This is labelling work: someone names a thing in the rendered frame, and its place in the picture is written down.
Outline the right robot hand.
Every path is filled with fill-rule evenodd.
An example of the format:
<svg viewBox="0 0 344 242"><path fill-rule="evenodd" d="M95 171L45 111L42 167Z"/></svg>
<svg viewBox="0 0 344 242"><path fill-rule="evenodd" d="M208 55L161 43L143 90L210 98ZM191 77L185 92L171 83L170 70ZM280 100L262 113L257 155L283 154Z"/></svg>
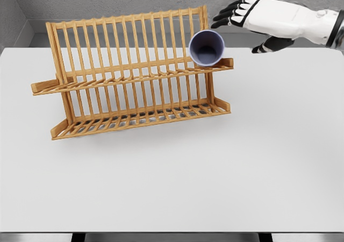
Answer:
<svg viewBox="0 0 344 242"><path fill-rule="evenodd" d="M237 0L213 18L212 29L225 25L267 34L269 38L252 53L276 52L291 46L301 32L307 7L279 0Z"/></svg>

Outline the purple cup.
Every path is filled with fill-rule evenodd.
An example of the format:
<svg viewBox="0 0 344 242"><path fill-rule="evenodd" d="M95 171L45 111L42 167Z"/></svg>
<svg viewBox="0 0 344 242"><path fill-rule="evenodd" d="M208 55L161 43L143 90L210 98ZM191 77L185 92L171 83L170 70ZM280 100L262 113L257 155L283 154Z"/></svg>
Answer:
<svg viewBox="0 0 344 242"><path fill-rule="evenodd" d="M213 30L197 32L189 42L189 54L194 63L203 67L215 65L223 57L225 43Z"/></svg>

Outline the wooden dish rack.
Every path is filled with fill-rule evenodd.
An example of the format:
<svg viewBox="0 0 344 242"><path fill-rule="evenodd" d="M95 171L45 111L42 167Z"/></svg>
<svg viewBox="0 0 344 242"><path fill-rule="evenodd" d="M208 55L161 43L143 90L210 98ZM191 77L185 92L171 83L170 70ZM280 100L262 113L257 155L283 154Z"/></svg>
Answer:
<svg viewBox="0 0 344 242"><path fill-rule="evenodd" d="M206 6L46 23L56 77L31 88L62 96L66 118L52 139L230 113L212 74L233 59L203 67L189 56L188 42L207 28Z"/></svg>

